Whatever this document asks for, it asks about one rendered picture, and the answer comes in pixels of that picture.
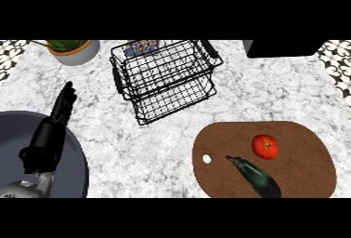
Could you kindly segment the grey plant pot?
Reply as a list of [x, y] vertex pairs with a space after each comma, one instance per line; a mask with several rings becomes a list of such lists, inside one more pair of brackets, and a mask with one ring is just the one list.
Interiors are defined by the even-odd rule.
[[66, 66], [77, 66], [86, 63], [95, 56], [100, 50], [100, 41], [86, 40], [79, 48], [69, 52], [55, 52], [48, 49], [48, 53], [52, 55], [55, 60]]

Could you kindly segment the black box appliance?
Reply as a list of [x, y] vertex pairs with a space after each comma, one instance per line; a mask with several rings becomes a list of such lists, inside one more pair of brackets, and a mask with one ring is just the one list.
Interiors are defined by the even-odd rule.
[[243, 49], [250, 59], [302, 57], [315, 54], [324, 40], [243, 40]]

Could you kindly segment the green plant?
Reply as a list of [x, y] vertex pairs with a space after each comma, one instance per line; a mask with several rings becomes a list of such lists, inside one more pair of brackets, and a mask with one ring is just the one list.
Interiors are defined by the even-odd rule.
[[48, 49], [51, 49], [54, 52], [69, 52], [75, 49], [77, 49], [86, 40], [47, 40], [45, 43], [41, 43], [35, 40], [32, 40], [32, 43], [45, 46]]

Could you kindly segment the brown oval cutting board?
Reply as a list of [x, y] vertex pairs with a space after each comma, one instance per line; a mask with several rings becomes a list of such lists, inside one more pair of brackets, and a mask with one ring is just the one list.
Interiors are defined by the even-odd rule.
[[[263, 160], [252, 151], [252, 139], [266, 135], [278, 143], [274, 159]], [[281, 197], [328, 197], [336, 188], [336, 168], [312, 131], [297, 123], [219, 122], [197, 134], [191, 149], [191, 164], [197, 183], [210, 197], [254, 198], [237, 168], [226, 158], [241, 157], [275, 180]]]

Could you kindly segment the blue patterned packet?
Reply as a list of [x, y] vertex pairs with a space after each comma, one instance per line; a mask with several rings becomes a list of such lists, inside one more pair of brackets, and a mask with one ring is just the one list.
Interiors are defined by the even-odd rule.
[[136, 57], [153, 55], [159, 52], [157, 40], [128, 40], [125, 46], [125, 56]]

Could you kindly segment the dark purple eggplant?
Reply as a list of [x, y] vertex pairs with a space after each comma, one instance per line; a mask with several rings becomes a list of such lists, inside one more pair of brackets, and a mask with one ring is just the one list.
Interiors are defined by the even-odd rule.
[[280, 186], [263, 170], [241, 157], [226, 156], [225, 159], [235, 166], [256, 194], [262, 198], [280, 198]]

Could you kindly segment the dark grey round plate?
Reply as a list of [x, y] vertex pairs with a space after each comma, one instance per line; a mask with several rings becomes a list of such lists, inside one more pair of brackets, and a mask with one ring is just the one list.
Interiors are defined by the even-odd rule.
[[[0, 112], [0, 188], [23, 180], [38, 183], [36, 177], [24, 174], [20, 150], [29, 146], [35, 128], [45, 117], [38, 112]], [[51, 198], [85, 198], [88, 193], [88, 164], [77, 139], [66, 130], [60, 163], [52, 177]]]

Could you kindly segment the red tomato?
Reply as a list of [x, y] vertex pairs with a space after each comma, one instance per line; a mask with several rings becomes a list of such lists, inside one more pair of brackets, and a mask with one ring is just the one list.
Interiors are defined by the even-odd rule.
[[274, 138], [268, 135], [256, 135], [252, 139], [252, 151], [260, 159], [274, 159], [280, 152], [280, 146]]

